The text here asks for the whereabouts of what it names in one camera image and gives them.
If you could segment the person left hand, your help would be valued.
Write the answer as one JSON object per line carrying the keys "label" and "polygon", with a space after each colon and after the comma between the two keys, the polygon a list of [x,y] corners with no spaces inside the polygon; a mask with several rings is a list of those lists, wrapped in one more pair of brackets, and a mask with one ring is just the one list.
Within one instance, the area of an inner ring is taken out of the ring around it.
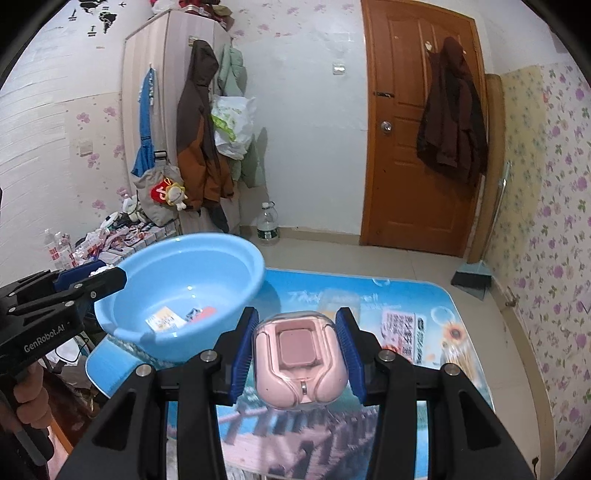
{"label": "person left hand", "polygon": [[16,416],[23,425],[34,429],[47,428],[52,421],[48,392],[43,386],[44,369],[38,363],[30,365],[26,376],[14,387],[18,402]]}

